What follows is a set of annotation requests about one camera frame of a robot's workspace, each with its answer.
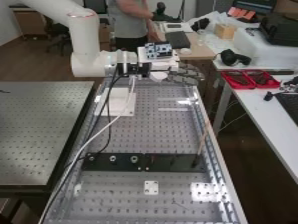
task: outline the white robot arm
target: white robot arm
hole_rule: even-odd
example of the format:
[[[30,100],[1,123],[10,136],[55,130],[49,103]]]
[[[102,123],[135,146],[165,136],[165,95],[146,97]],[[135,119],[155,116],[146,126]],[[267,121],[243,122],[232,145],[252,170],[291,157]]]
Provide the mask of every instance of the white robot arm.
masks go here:
[[[127,74],[139,70],[146,73],[151,70],[178,70],[175,60],[162,63],[157,60],[142,60],[131,52],[99,52],[98,16],[82,8],[71,0],[21,0],[30,8],[69,28],[73,53],[71,71],[75,77],[105,77],[118,65],[121,72]]]

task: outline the computer monitor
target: computer monitor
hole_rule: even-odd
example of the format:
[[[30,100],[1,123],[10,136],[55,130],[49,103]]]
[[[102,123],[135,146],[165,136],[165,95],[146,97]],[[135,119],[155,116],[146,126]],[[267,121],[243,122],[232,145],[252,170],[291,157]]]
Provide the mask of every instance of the computer monitor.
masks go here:
[[[106,14],[105,0],[83,0],[83,7],[91,9],[97,14]]]

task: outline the red tray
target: red tray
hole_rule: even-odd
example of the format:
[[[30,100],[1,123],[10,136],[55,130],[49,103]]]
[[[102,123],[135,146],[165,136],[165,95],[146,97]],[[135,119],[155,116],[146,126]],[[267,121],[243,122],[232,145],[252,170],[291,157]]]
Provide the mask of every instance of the red tray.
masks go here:
[[[232,89],[254,89],[255,82],[243,74],[242,71],[222,71],[220,76],[230,84]]]
[[[262,70],[246,70],[244,75],[255,83],[256,88],[260,89],[276,89],[280,83],[272,78],[272,76]]]

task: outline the keyboard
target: keyboard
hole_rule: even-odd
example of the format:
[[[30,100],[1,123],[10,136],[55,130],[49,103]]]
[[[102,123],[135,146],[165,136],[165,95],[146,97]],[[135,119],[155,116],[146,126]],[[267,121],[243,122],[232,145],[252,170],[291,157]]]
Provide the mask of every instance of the keyboard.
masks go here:
[[[165,39],[170,42],[173,49],[190,48],[189,38],[183,31],[166,33]]]
[[[288,116],[298,125],[298,94],[276,94],[275,95],[282,107],[284,108]]]

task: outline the black bag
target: black bag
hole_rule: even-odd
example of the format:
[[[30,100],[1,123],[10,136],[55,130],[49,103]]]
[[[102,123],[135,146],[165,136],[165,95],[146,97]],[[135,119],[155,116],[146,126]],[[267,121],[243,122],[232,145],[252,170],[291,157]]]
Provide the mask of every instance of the black bag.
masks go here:
[[[268,43],[298,47],[296,14],[268,14],[262,19],[259,28]]]

